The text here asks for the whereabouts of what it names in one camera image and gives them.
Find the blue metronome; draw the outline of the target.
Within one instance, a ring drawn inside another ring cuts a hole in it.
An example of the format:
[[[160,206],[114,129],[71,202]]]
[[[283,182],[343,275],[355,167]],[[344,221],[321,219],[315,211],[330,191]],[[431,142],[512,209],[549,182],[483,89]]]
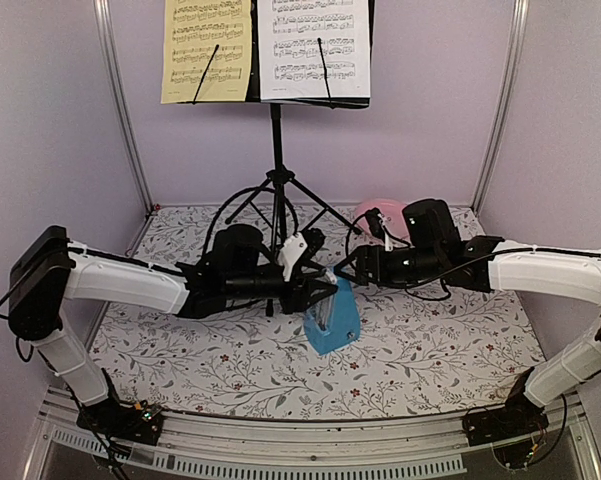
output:
[[[328,269],[322,277],[337,291],[304,314],[304,333],[318,355],[326,355],[356,341],[361,320],[350,282]]]

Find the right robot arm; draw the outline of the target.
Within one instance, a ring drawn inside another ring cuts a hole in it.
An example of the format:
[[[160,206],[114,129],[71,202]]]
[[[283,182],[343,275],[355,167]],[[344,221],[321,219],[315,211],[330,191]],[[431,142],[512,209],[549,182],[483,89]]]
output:
[[[567,331],[551,357],[527,369],[497,415],[497,427],[517,436],[561,394],[601,373],[601,249],[542,246],[501,236],[462,238],[447,203],[419,200],[401,211],[405,240],[386,227],[377,208],[363,213],[377,245],[346,248],[335,267],[358,285],[405,292],[439,282],[473,292],[514,292],[535,318],[563,313]]]

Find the white sheet music page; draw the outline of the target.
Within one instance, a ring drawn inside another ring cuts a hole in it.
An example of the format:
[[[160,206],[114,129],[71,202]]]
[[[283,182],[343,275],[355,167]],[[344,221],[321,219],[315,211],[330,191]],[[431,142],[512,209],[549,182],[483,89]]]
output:
[[[371,97],[369,1],[258,1],[260,98]]]

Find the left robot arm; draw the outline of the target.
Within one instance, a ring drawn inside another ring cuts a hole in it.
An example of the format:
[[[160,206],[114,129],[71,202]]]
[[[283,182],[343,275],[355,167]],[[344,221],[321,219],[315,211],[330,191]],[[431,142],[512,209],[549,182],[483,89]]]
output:
[[[136,305],[184,319],[235,310],[242,301],[276,300],[285,314],[303,313],[335,295],[337,282],[312,257],[324,242],[317,229],[296,233],[277,250],[251,225],[219,231],[195,264],[159,264],[98,251],[48,227],[12,266],[0,298],[2,318],[72,389],[108,434],[128,426],[128,412],[61,318],[67,300]]]

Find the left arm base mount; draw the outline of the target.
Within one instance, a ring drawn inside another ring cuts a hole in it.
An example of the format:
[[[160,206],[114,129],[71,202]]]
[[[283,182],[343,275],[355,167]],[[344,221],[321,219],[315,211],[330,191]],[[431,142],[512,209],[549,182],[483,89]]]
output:
[[[162,407],[147,400],[122,401],[110,379],[106,380],[107,392],[103,400],[93,405],[77,403],[77,425],[106,438],[156,446],[164,424]]]

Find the black music stand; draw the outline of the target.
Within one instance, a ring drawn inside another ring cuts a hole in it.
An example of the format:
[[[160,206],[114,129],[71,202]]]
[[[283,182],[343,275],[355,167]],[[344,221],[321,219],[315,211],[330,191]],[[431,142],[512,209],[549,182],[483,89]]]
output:
[[[244,102],[232,103],[261,103],[268,106],[271,118],[272,143],[273,143],[273,168],[267,173],[265,180],[258,186],[244,189],[231,198],[231,203],[238,209],[243,210],[251,206],[255,199],[262,193],[268,192],[273,196],[273,212],[269,218],[268,234],[263,234],[263,242],[270,250],[279,249],[283,242],[291,235],[298,233],[305,228],[301,228],[298,224],[297,215],[291,202],[286,195],[288,186],[297,186],[298,179],[293,171],[286,167],[283,159],[283,141],[282,141],[282,108],[286,104],[304,104],[311,106],[324,106],[331,109],[363,109],[369,104],[368,99],[339,99],[332,101],[263,101],[260,98],[259,84],[259,57],[258,57],[258,30],[257,30],[257,12],[256,3],[258,1],[249,1],[251,3],[252,17],[252,62],[251,76],[247,90],[247,97]],[[372,29],[373,29],[373,14],[374,3],[369,1],[373,8],[371,14],[371,48],[372,48]],[[234,218],[227,219],[228,228],[231,225],[240,224]],[[202,254],[211,249],[213,240],[217,232],[215,228],[210,228],[206,234],[203,244]],[[276,300],[263,300],[270,306],[280,306]],[[242,301],[237,309],[249,306],[256,302]]]

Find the yellow sheet music page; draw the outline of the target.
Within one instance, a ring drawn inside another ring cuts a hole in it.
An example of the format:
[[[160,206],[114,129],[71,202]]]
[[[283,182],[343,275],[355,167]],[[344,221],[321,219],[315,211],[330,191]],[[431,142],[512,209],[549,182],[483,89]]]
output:
[[[162,104],[244,102],[251,76],[251,3],[165,3]]]

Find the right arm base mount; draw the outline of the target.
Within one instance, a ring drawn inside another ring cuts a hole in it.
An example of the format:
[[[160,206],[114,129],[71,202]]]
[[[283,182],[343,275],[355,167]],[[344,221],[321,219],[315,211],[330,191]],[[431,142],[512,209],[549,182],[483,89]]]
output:
[[[540,432],[549,426],[543,407],[524,396],[525,379],[519,378],[503,405],[468,411],[462,429],[470,446],[489,444]]]

